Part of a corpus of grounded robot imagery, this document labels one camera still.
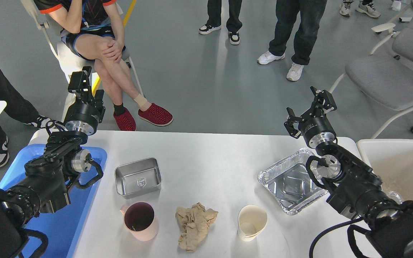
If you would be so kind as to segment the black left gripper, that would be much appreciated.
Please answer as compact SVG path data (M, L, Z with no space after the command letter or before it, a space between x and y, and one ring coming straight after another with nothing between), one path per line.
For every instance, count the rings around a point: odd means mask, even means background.
M64 125L68 131L80 131L87 136L95 134L105 113L105 107L103 107L104 90L98 89L95 93L95 104L89 104L93 98L90 86L91 72L92 67L84 66L81 71L72 73L68 92L75 94L79 101L68 108L64 119Z

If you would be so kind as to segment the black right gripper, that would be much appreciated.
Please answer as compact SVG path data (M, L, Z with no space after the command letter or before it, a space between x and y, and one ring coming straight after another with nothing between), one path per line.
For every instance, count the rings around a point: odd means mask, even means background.
M337 110L337 104L327 90L318 90L313 86L310 89L314 94L310 116L303 121L302 117L295 116L292 108L287 107L288 118L284 126L291 137L298 139L301 133L308 147L315 149L321 143L334 142L337 138L326 115ZM299 129L294 128L295 123L299 123Z

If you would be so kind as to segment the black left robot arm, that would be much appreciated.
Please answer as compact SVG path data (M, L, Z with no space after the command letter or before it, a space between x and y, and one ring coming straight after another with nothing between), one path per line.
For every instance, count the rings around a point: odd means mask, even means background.
M25 225L41 213L69 205L72 188L87 189L103 176L101 166L82 149L105 113L104 91L92 93L91 74L90 66L72 73L68 91L74 93L75 103L67 110L66 130L49 132L44 154L25 164L26 177L8 190L0 189L0 258L23 257L29 237L41 241L31 257L41 257L48 237Z

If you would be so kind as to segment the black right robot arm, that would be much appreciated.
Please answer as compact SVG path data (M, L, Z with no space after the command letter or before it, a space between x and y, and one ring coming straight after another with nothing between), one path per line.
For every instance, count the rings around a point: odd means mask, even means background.
M316 186L328 190L327 203L349 218L320 233L312 242L309 257L318 240L328 232L348 226L347 238L355 257L363 258L355 232L364 234L382 258L413 258L413 201L398 204L382 191L382 180L360 158L337 144L326 114L336 110L330 92L311 87L314 100L301 116L287 108L285 128L291 137L303 136L316 150L305 163Z

